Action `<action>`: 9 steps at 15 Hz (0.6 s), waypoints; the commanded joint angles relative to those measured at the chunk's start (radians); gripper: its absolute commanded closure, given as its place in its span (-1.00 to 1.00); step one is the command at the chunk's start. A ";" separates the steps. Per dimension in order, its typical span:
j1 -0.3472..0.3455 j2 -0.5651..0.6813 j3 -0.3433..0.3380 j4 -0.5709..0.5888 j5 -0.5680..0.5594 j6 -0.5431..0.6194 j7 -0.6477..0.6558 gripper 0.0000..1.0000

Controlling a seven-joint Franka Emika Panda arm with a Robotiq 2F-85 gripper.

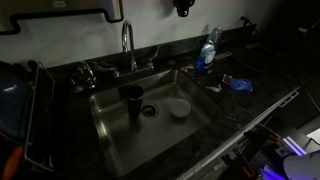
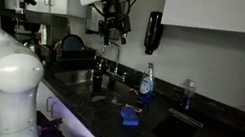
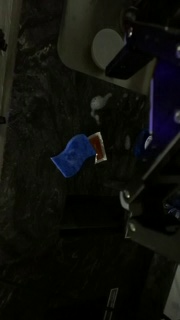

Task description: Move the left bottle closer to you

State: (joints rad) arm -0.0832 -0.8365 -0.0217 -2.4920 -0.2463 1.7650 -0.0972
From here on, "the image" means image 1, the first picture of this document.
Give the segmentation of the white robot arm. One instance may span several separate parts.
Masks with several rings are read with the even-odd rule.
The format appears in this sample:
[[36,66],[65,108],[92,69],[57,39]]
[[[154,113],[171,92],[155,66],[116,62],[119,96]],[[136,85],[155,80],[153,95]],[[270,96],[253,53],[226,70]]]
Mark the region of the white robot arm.
[[320,180],[320,151],[303,156],[288,156],[283,167],[289,180]]

